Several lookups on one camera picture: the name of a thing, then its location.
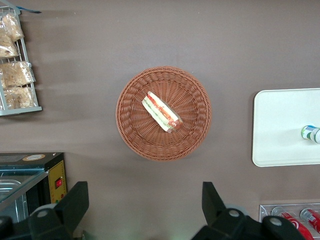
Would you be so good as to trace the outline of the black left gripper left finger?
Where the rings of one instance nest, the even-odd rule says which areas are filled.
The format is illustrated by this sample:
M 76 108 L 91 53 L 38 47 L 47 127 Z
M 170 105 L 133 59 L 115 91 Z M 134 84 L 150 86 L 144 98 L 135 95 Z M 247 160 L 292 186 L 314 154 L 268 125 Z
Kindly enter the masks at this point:
M 78 181 L 54 207 L 54 211 L 67 233 L 68 240 L 73 239 L 73 234 L 88 208 L 89 190 L 86 181 Z

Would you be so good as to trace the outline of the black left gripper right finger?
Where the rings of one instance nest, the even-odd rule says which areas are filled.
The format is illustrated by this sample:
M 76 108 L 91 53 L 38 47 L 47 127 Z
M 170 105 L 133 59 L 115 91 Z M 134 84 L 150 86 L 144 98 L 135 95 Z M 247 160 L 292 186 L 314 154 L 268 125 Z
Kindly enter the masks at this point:
M 238 211 L 226 207 L 212 182 L 202 183 L 202 212 L 208 227 L 234 227 L 238 222 Z

